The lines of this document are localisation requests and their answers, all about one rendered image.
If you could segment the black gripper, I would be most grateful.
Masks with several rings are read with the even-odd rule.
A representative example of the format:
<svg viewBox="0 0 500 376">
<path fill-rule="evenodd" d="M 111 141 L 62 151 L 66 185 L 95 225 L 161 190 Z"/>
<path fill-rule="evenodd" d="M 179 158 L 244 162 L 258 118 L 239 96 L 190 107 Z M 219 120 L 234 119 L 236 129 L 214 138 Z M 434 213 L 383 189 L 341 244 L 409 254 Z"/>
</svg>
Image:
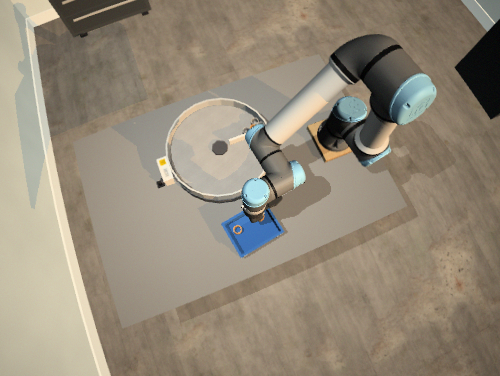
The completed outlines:
<svg viewBox="0 0 500 376">
<path fill-rule="evenodd" d="M 251 211 L 248 211 L 248 210 L 244 207 L 243 203 L 242 203 L 241 207 L 243 208 L 243 212 L 244 212 L 244 214 L 245 214 L 247 217 L 249 217 L 250 222 L 251 222 L 251 223 L 255 223 L 255 222 L 257 222 L 257 221 L 262 220 L 263 215 L 265 214 L 265 213 L 264 213 L 264 211 L 265 211 L 265 210 L 267 210 L 267 209 L 269 209 L 269 208 L 271 208 L 271 207 L 276 206 L 276 205 L 277 205 L 277 204 L 278 204 L 278 203 L 279 203 L 282 199 L 283 199 L 283 198 L 282 198 L 282 196 L 280 196 L 280 197 L 276 198 L 275 200 L 273 200 L 273 201 L 269 202 L 268 204 L 266 204 L 266 206 L 265 206 L 265 207 L 264 207 L 261 211 L 259 211 L 259 212 L 251 212 Z M 256 219 L 256 218 L 257 218 L 257 219 Z"/>
</svg>

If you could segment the blue plastic crate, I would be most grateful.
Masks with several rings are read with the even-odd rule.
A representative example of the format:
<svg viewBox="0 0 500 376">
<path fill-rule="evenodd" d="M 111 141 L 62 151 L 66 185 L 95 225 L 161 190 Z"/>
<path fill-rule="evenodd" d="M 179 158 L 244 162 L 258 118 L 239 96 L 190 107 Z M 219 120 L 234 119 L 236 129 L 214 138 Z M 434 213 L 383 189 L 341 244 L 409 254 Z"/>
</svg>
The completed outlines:
<svg viewBox="0 0 500 376">
<path fill-rule="evenodd" d="M 241 258 L 284 232 L 270 208 L 264 213 L 264 220 L 261 222 L 251 223 L 242 211 L 221 223 Z M 239 227 L 233 231 L 236 225 L 242 228 L 240 234 L 234 233 L 241 231 Z"/>
</svg>

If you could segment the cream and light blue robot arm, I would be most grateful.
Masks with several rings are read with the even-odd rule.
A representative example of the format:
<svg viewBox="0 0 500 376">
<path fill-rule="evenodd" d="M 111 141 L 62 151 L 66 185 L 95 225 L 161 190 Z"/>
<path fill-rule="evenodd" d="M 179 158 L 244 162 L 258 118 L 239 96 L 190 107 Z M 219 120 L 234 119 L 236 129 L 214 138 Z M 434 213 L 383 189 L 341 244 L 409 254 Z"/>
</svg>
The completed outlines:
<svg viewBox="0 0 500 376">
<path fill-rule="evenodd" d="M 381 34 L 346 42 L 266 125 L 257 124 L 246 132 L 245 140 L 266 173 L 260 179 L 249 179 L 242 188 L 248 211 L 261 211 L 305 182 L 302 166 L 295 160 L 288 162 L 279 147 L 347 85 L 360 79 L 371 91 L 373 112 L 367 117 L 367 107 L 359 98 L 340 98 L 320 124 L 318 141 L 332 152 L 349 147 L 364 167 L 391 152 L 388 136 L 393 129 L 420 116 L 437 93 L 429 76 L 398 44 Z"/>
</svg>

